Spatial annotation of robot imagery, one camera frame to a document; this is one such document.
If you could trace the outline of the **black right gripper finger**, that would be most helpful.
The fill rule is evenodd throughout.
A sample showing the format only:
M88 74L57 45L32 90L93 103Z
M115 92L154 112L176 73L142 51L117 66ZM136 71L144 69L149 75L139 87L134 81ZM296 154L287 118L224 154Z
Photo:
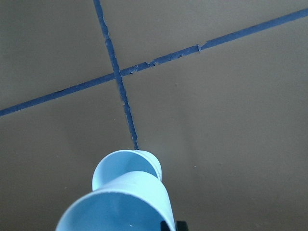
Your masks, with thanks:
M161 231L171 231L171 228L165 221L160 223ZM175 223L175 231L188 231L188 224L186 221L176 221Z

